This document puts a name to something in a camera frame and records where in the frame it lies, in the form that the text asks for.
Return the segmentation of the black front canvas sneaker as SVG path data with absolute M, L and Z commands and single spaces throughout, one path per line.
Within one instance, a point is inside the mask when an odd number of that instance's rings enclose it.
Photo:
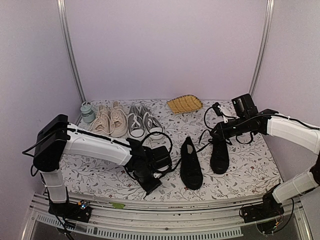
M 203 185 L 204 177 L 196 148 L 190 136 L 187 136 L 180 147 L 178 155 L 179 176 L 184 188 L 196 191 Z

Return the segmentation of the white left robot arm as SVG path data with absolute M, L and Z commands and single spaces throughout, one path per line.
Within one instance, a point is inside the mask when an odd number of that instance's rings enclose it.
M 69 201 L 60 161 L 63 155 L 97 158 L 124 167 L 147 195 L 161 185 L 161 177 L 173 171 L 171 148 L 154 149 L 133 138 L 112 138 L 79 128 L 68 116 L 57 115 L 38 134 L 36 143 L 22 154 L 33 158 L 32 168 L 40 173 L 48 191 L 48 212 L 56 217 L 88 222 L 89 201 Z

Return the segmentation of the black canvas sneaker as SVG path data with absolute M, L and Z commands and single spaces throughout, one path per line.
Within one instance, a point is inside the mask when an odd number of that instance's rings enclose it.
M 178 155 L 179 176 L 184 188 L 196 191 L 203 185 L 204 177 L 196 148 L 190 136 L 187 136 L 180 147 Z
M 222 130 L 213 129 L 209 131 L 208 129 L 206 129 L 201 133 L 198 144 L 201 143 L 201 140 L 206 131 L 209 132 L 211 138 L 208 140 L 208 143 L 197 150 L 197 152 L 199 153 L 208 145 L 212 145 L 210 167 L 215 174 L 223 175 L 228 170 L 230 165 L 229 153 L 227 148 L 227 138 L 224 136 Z

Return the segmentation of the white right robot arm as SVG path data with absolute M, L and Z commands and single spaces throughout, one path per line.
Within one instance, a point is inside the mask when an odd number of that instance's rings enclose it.
M 213 145 L 210 166 L 214 173 L 224 174 L 230 165 L 227 145 L 230 138 L 238 138 L 242 134 L 271 136 L 301 146 L 315 155 L 320 154 L 320 128 L 301 120 L 283 115 L 276 110 L 258 111 L 250 94 L 232 99 L 236 115 L 231 114 L 218 102 L 212 109 L 223 121 L 210 129 Z M 320 162 L 316 163 L 283 183 L 272 187 L 262 197 L 262 203 L 247 205 L 241 208 L 240 216 L 244 222 L 264 220 L 284 213 L 283 202 L 296 196 L 306 194 L 320 186 Z

